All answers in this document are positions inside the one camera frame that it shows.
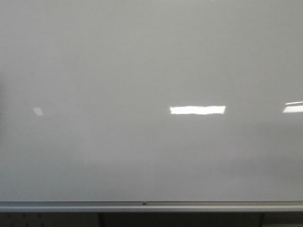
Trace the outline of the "white whiteboard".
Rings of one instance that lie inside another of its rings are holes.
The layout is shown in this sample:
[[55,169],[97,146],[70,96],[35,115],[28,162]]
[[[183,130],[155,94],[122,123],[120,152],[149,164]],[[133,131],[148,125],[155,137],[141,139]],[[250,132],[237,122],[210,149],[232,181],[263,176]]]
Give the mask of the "white whiteboard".
[[300,201],[300,0],[3,0],[2,201]]

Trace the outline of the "aluminium whiteboard tray rail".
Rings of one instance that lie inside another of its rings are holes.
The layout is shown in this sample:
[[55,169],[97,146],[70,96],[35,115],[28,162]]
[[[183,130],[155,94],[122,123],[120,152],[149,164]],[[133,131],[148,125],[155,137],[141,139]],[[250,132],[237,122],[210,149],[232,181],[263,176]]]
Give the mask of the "aluminium whiteboard tray rail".
[[1,212],[302,212],[302,201],[2,201]]

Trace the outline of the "dark perforated panel below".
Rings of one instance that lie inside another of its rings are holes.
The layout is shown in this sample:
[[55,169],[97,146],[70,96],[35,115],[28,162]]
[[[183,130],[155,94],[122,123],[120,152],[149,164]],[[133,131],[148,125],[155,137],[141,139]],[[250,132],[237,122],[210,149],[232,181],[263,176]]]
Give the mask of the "dark perforated panel below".
[[301,212],[5,213],[2,227],[301,227]]

